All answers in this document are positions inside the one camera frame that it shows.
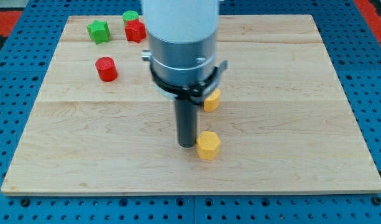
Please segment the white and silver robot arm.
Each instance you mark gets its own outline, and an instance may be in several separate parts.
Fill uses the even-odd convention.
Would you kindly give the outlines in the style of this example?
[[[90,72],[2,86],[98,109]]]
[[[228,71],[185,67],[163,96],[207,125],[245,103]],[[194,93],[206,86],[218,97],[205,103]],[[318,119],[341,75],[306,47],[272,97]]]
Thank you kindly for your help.
[[[152,79],[162,94],[200,105],[218,87],[225,60],[216,64],[219,0],[141,0]]]

